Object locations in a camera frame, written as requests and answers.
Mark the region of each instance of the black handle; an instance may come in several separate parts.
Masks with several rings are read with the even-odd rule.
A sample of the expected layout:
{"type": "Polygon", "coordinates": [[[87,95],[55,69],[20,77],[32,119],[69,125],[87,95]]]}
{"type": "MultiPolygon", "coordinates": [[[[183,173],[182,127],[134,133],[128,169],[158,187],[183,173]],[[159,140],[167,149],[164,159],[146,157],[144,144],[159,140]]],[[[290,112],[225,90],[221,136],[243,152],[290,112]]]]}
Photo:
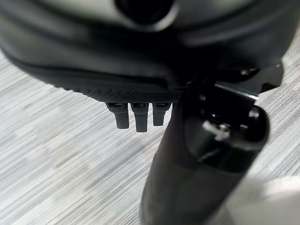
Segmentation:
{"type": "Polygon", "coordinates": [[[232,128],[223,140],[203,126],[200,108],[185,96],[173,109],[142,196],[142,225],[205,224],[268,139],[269,120],[260,108],[246,132],[232,128]]]}

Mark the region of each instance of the round hole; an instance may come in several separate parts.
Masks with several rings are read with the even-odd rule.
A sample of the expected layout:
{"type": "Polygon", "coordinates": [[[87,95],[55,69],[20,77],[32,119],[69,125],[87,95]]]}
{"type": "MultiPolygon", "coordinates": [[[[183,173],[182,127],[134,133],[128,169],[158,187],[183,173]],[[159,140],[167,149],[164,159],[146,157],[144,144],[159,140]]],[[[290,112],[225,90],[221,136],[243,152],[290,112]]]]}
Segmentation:
{"type": "Polygon", "coordinates": [[[170,12],[174,0],[115,0],[117,8],[139,25],[161,21],[170,12]]]}

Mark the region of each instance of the floor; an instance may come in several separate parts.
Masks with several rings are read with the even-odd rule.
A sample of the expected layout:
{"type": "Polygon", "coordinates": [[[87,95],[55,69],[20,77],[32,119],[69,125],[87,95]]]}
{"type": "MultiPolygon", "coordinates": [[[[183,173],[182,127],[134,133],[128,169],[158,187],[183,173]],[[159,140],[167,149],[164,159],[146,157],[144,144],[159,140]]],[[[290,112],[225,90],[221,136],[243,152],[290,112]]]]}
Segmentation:
{"type": "MultiPolygon", "coordinates": [[[[282,86],[261,95],[269,143],[249,176],[300,175],[300,32],[282,86]]],[[[27,76],[0,53],[0,224],[138,225],[151,160],[165,130],[117,130],[103,103],[27,76]]]]}

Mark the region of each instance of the screw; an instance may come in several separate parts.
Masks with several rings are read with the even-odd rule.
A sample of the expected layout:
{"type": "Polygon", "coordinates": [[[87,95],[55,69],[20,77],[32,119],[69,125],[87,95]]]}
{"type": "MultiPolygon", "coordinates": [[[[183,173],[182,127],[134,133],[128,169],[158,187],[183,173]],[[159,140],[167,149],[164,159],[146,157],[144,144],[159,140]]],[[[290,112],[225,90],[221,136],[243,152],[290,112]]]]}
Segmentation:
{"type": "Polygon", "coordinates": [[[254,107],[251,109],[251,111],[249,112],[249,117],[252,119],[257,120],[259,117],[259,110],[258,108],[254,107]]]}
{"type": "Polygon", "coordinates": [[[250,72],[248,70],[241,70],[240,74],[241,75],[248,75],[248,74],[250,74],[250,72]]]}
{"type": "Polygon", "coordinates": [[[200,94],[199,95],[199,99],[204,102],[206,100],[206,96],[200,94]]]}

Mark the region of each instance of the black plastic prong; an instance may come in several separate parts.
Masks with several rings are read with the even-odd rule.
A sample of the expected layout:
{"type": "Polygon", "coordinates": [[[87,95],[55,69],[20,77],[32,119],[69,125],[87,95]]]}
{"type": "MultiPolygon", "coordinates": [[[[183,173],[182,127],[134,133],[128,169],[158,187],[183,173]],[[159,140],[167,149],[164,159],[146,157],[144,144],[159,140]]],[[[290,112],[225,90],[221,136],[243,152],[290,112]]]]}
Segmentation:
{"type": "Polygon", "coordinates": [[[135,114],[136,131],[139,133],[147,132],[149,103],[133,103],[131,109],[135,114]]]}
{"type": "Polygon", "coordinates": [[[153,103],[153,125],[162,126],[164,124],[165,112],[171,107],[171,103],[153,103]]]}
{"type": "Polygon", "coordinates": [[[107,108],[111,111],[117,122],[118,129],[129,128],[129,114],[127,103],[106,103],[107,108]]]}

